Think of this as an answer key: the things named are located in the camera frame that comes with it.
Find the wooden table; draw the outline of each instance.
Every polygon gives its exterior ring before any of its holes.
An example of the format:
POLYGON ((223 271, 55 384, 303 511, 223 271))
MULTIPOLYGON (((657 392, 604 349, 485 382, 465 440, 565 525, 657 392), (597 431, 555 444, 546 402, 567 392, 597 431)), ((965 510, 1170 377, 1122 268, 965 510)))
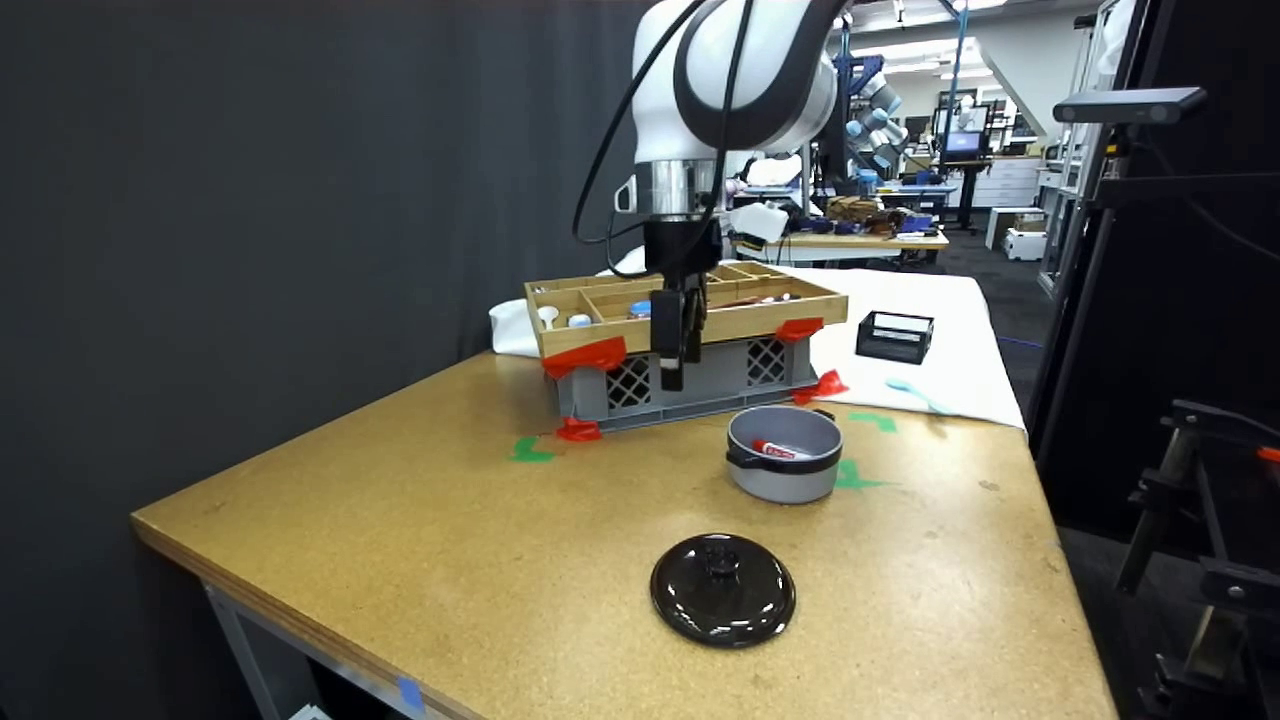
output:
POLYGON ((775 246, 734 241, 734 255, 766 262, 766 263, 827 263, 827 262, 901 262, 901 255, 932 255, 947 250, 947 237, 823 237, 823 233, 793 233, 775 246))
POLYGON ((470 355, 130 525, 208 584, 264 715, 309 694, 281 649, 402 715, 1114 715, 1023 438, 833 412, 848 487, 775 510, 729 480, 729 412, 559 444, 540 367, 470 355), (784 637, 661 624, 649 571, 694 532, 793 567, 784 637))

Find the round black lid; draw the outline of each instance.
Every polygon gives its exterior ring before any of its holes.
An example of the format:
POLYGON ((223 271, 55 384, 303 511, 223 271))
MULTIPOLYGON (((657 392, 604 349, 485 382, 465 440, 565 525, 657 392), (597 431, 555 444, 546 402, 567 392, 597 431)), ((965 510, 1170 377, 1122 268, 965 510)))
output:
POLYGON ((649 575, 657 613, 686 642, 753 649, 780 637, 794 613, 789 567, 743 535, 686 535, 649 575))

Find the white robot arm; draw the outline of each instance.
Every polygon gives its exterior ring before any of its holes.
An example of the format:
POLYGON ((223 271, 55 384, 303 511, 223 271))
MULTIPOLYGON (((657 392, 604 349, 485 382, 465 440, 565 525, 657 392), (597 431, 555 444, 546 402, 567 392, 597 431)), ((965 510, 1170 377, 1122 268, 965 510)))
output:
POLYGON ((794 154, 834 105, 823 39, 845 0, 661 0, 636 31, 630 99, 642 262, 662 277, 651 294, 661 384, 685 388, 699 361, 706 311, 702 271, 719 263, 710 208, 694 178, 719 178, 725 154, 794 154))

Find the laboratory room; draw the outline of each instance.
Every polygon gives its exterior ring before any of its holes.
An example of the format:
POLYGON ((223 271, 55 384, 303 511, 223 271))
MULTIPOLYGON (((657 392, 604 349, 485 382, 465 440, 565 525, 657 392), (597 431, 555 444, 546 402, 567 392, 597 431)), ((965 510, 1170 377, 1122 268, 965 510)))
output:
POLYGON ((0 720, 1280 715, 1273 27, 6 0, 0 720))

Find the lab equipment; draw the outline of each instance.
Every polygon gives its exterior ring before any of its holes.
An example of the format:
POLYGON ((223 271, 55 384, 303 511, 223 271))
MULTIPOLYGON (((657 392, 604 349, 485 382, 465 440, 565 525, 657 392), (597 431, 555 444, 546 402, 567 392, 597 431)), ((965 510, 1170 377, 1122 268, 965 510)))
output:
POLYGON ((834 105, 823 59, 845 0, 661 0, 636 27, 636 178, 661 384, 685 388, 719 263, 725 154, 794 154, 834 105))

